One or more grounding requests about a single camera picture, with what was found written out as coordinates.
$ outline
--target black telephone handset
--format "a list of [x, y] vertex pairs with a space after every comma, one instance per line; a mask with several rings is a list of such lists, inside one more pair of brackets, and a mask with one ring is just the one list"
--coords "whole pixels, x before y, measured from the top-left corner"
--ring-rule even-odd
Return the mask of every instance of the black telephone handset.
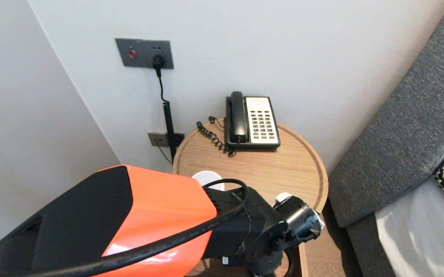
[[277, 121], [269, 97], [243, 97], [234, 91], [225, 100], [225, 145], [232, 149], [276, 149]]
[[244, 143], [248, 141], [248, 126], [246, 124], [246, 112], [244, 108], [243, 94], [234, 91], [227, 98], [227, 118], [230, 119], [229, 136], [231, 142]]

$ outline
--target wall socket panel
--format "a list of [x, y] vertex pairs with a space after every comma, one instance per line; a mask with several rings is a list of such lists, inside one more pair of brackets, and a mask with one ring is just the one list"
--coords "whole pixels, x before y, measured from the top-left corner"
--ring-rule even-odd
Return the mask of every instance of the wall socket panel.
[[161, 55], [165, 60], [162, 69], [174, 68], [169, 40], [116, 38], [116, 45], [125, 67], [154, 68], [152, 65], [154, 56]]
[[[181, 142], [185, 139], [184, 133], [174, 133], [176, 137], [176, 147], [180, 146]], [[159, 147], [169, 147], [169, 142], [167, 140], [167, 133], [149, 133], [150, 143], [153, 147], [156, 147], [159, 144]]]

